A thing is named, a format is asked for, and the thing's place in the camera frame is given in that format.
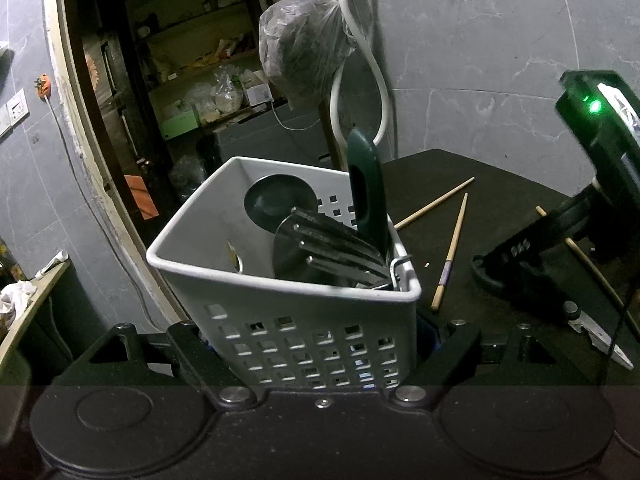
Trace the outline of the white perforated plastic basket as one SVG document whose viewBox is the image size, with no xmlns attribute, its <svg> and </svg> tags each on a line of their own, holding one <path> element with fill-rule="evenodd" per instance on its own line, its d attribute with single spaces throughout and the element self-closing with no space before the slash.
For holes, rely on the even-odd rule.
<svg viewBox="0 0 640 480">
<path fill-rule="evenodd" d="M 398 266 L 395 290 L 278 280 L 274 236 L 244 209 L 246 192 L 270 174 L 303 179 L 322 214 L 354 226 L 343 171 L 236 156 L 186 200 L 146 260 L 247 385 L 397 387 L 416 366 L 421 285 L 411 262 Z"/>
</svg>

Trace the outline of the wooden chopstick purple band long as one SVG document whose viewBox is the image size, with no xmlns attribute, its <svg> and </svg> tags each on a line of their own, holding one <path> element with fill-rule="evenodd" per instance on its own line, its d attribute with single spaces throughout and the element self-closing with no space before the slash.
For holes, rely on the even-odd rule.
<svg viewBox="0 0 640 480">
<path fill-rule="evenodd" d="M 622 298 L 618 296 L 618 293 L 615 291 L 613 286 L 608 282 L 606 277 L 602 274 L 602 272 L 594 265 L 594 263 L 590 260 L 590 258 L 582 251 L 571 237 L 564 238 L 565 244 L 574 252 L 574 254 L 582 260 L 583 263 L 587 266 L 587 268 L 596 276 L 596 278 L 603 285 L 604 289 L 615 299 L 615 301 L 620 305 L 620 307 L 624 306 Z"/>
</svg>

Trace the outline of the green handled kitchen scissors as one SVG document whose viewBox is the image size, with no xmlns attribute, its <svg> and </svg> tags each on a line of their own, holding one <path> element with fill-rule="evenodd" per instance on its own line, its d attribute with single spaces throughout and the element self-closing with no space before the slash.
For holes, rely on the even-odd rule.
<svg viewBox="0 0 640 480">
<path fill-rule="evenodd" d="M 550 211 L 537 208 L 532 223 Z M 609 250 L 605 243 L 598 242 L 593 235 L 579 233 L 570 237 L 577 245 L 581 240 L 588 240 L 594 247 L 603 249 L 606 258 L 624 266 L 616 252 Z M 635 332 L 639 329 L 629 313 L 626 294 L 613 287 L 623 300 L 624 306 L 620 307 L 564 240 L 542 252 L 532 272 L 502 280 L 499 278 L 499 245 L 505 240 L 472 258 L 471 268 L 475 277 L 495 295 L 518 302 L 528 318 L 541 324 L 566 323 L 575 332 L 586 333 L 593 347 L 626 370 L 632 370 L 634 362 L 617 342 L 622 327 Z"/>
</svg>

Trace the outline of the dark green handled utensil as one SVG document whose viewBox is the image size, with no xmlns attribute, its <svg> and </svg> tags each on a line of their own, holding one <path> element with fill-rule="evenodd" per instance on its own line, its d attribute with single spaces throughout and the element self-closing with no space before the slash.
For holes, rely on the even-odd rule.
<svg viewBox="0 0 640 480">
<path fill-rule="evenodd" d="M 347 165 L 357 231 L 385 258 L 390 231 L 382 166 L 375 144 L 358 128 L 347 138 Z"/>
</svg>

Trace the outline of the black slotted spatula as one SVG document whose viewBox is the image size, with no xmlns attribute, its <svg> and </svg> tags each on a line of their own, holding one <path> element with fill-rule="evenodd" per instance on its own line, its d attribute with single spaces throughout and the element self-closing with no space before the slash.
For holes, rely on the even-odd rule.
<svg viewBox="0 0 640 480">
<path fill-rule="evenodd" d="M 294 282 L 375 288 L 390 284 L 382 252 L 325 214 L 294 207 L 273 241 L 274 276 Z"/>
</svg>

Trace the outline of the black table mat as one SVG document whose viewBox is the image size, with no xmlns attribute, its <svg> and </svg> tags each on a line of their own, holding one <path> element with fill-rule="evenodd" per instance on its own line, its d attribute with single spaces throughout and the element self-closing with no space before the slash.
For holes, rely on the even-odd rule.
<svg viewBox="0 0 640 480">
<path fill-rule="evenodd" d="M 590 184 L 565 196 L 443 150 L 383 165 L 388 213 L 422 295 L 418 359 L 457 318 L 527 323 L 592 382 L 639 381 L 639 208 Z"/>
</svg>

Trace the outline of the wooden chopstick plain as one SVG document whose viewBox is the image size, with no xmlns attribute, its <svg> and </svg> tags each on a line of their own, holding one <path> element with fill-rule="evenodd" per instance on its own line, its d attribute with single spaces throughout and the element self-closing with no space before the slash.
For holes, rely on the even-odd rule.
<svg viewBox="0 0 640 480">
<path fill-rule="evenodd" d="M 435 209 L 437 206 L 439 206 L 443 202 L 446 202 L 446 200 L 449 200 L 450 197 L 454 196 L 454 194 L 457 194 L 457 192 L 464 190 L 467 186 L 469 186 L 474 181 L 475 181 L 474 177 L 470 177 L 468 180 L 463 181 L 462 183 L 455 186 L 448 192 L 432 200 L 431 203 L 426 204 L 422 208 L 415 211 L 413 214 L 409 214 L 408 217 L 406 217 L 405 219 L 402 219 L 399 222 L 395 223 L 394 229 L 396 231 L 402 230 L 412 222 L 415 222 L 416 220 L 420 219 L 422 216 L 424 216 L 424 214 L 427 214 L 429 211 Z"/>
</svg>

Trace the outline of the black ladle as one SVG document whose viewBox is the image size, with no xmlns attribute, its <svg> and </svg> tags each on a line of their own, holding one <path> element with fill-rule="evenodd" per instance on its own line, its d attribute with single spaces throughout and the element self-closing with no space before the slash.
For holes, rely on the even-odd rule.
<svg viewBox="0 0 640 480">
<path fill-rule="evenodd" d="M 314 190 L 290 174 L 270 174 L 255 182 L 244 196 L 244 209 L 256 226 L 274 233 L 293 208 L 317 211 Z"/>
</svg>

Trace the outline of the green box on shelf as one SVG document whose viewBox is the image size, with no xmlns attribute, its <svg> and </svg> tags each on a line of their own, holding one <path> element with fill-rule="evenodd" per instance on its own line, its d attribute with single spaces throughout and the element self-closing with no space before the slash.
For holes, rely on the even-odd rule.
<svg viewBox="0 0 640 480">
<path fill-rule="evenodd" d="M 187 110 L 179 113 L 160 124 L 160 133 L 165 140 L 182 136 L 200 126 L 198 114 L 195 110 Z"/>
</svg>

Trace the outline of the grey plastic bag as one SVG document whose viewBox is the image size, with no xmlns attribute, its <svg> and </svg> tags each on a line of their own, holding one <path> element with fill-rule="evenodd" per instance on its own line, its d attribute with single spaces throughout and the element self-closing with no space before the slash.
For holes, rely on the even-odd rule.
<svg viewBox="0 0 640 480">
<path fill-rule="evenodd" d="M 338 0 L 280 0 L 259 18 L 262 70 L 293 110 L 326 98 L 354 47 Z"/>
</svg>

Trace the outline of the white wall socket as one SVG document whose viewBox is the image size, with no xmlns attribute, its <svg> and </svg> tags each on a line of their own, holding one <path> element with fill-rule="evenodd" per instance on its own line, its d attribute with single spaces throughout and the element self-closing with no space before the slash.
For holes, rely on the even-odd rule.
<svg viewBox="0 0 640 480">
<path fill-rule="evenodd" d="M 19 124 L 28 114 L 29 108 L 26 99 L 26 93 L 24 89 L 18 90 L 8 102 L 6 102 L 6 109 L 9 113 L 9 120 L 11 126 Z"/>
</svg>

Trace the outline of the orange wall plug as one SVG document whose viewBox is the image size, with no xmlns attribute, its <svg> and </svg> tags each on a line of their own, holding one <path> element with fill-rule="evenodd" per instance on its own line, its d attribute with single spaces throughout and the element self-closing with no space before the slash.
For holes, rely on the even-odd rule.
<svg viewBox="0 0 640 480">
<path fill-rule="evenodd" d="M 41 74 L 35 80 L 37 96 L 40 100 L 48 100 L 51 95 L 51 81 L 47 74 Z"/>
</svg>

